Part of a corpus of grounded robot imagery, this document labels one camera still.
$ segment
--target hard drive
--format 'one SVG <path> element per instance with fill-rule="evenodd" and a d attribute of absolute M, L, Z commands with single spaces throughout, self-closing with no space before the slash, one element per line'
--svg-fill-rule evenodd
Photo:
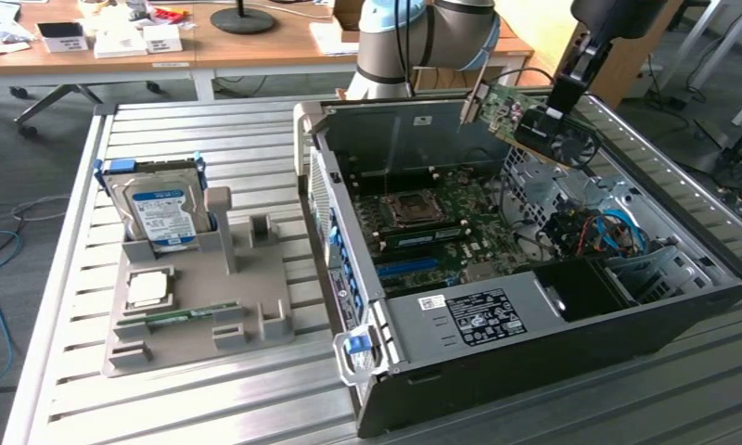
<path fill-rule="evenodd" d="M 112 198 L 127 237 L 148 240 L 158 252 L 193 246 L 197 234 L 214 230 L 206 209 L 206 162 L 191 159 L 98 161 L 96 179 Z"/>

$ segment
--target lamp base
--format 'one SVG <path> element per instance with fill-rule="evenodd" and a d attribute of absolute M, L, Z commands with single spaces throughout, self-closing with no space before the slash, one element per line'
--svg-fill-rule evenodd
<path fill-rule="evenodd" d="M 258 9 L 246 8 L 242 17 L 237 7 L 222 9 L 211 14 L 211 24 L 221 31 L 231 34 L 258 34 L 271 30 L 277 23 L 275 18 Z"/>

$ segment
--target black fan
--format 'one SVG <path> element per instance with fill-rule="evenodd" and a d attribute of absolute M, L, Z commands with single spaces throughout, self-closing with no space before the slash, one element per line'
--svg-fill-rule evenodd
<path fill-rule="evenodd" d="M 565 127 L 553 138 L 550 148 L 553 150 L 553 159 L 566 165 L 566 167 L 581 169 L 600 151 L 600 140 L 591 130 Z"/>

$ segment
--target cpu socket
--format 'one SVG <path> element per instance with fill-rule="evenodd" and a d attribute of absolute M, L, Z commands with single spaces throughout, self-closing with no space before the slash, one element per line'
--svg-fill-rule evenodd
<path fill-rule="evenodd" d="M 413 227 L 426 223 L 438 223 L 446 214 L 429 190 L 405 192 L 382 198 L 384 213 L 390 216 L 392 225 Z"/>

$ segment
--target slatted metal surface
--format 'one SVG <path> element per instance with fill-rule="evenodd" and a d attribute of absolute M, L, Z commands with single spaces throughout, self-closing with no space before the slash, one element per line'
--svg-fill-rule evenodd
<path fill-rule="evenodd" d="M 231 220 L 271 214 L 295 342 L 140 375 L 99 374 L 123 228 L 108 197 L 90 184 L 38 409 L 26 419 L 12 416 L 10 427 L 32 427 L 30 441 L 43 444 L 742 443 L 742 301 L 653 356 L 376 441 L 354 438 L 295 191 L 291 109 L 322 98 L 120 107 L 95 145 L 107 159 L 171 159 L 201 150 L 211 185 L 234 192 Z M 583 111 L 742 258 L 742 226 L 732 213 L 616 116 L 592 102 Z M 605 172 L 607 162 L 600 157 L 592 166 Z M 18 400 L 27 399 L 27 387 Z"/>

